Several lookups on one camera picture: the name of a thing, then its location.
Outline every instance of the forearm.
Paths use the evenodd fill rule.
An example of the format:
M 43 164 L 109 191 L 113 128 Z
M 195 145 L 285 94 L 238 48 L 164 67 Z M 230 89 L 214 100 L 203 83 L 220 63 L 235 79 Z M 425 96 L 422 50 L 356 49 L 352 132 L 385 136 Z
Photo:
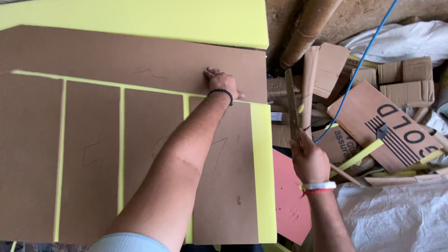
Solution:
M 108 233 L 135 232 L 178 251 L 193 211 L 202 167 L 230 98 L 207 97 L 169 137 Z
M 308 196 L 313 223 L 314 251 L 355 251 L 332 191 Z

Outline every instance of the dirt ground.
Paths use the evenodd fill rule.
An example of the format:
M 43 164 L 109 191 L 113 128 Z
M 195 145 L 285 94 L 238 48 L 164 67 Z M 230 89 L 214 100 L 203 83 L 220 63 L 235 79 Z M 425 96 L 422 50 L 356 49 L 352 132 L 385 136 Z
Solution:
M 276 67 L 287 45 L 297 17 L 307 0 L 266 0 L 269 48 L 267 66 Z M 338 43 L 362 31 L 375 28 L 383 19 L 393 0 L 343 0 L 332 15 L 315 44 Z M 448 22 L 448 0 L 400 0 L 387 23 L 412 16 L 423 21 Z

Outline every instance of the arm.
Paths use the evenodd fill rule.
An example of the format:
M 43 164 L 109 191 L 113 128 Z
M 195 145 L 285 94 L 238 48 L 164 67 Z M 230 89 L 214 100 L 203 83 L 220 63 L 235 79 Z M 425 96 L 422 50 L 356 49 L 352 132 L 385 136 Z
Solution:
M 226 89 L 244 98 L 231 75 L 209 68 L 209 89 Z M 151 169 L 108 234 L 134 232 L 179 251 L 193 212 L 196 189 L 216 127 L 230 103 L 224 92 L 211 93 L 169 137 Z
M 291 141 L 294 170 L 302 183 L 326 182 L 330 164 L 326 153 L 316 146 L 304 131 L 301 144 Z M 355 251 L 332 191 L 308 196 L 311 206 L 314 251 Z

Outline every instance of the sleeve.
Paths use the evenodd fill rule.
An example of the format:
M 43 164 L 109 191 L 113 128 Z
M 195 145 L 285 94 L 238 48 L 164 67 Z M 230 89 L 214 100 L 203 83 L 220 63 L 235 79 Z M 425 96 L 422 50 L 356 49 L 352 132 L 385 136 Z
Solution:
M 162 243 L 136 233 L 115 233 L 103 236 L 89 252 L 169 252 Z

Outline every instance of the scrap pile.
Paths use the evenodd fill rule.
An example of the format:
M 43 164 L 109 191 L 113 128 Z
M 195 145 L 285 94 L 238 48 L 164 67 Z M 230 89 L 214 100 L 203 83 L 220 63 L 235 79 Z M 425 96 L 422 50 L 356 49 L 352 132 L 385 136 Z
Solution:
M 297 123 L 316 141 L 326 131 L 342 102 L 347 82 L 358 65 L 342 46 L 324 43 L 304 55 L 303 75 L 293 84 Z M 431 57 L 386 64 L 365 62 L 356 75 L 336 123 L 317 143 L 330 163 L 367 186 L 412 184 L 444 179 L 448 174 L 448 125 L 443 87 L 433 78 Z M 289 148 L 291 139 L 286 78 L 268 79 L 273 101 L 272 142 Z M 332 173 L 331 180 L 346 180 Z

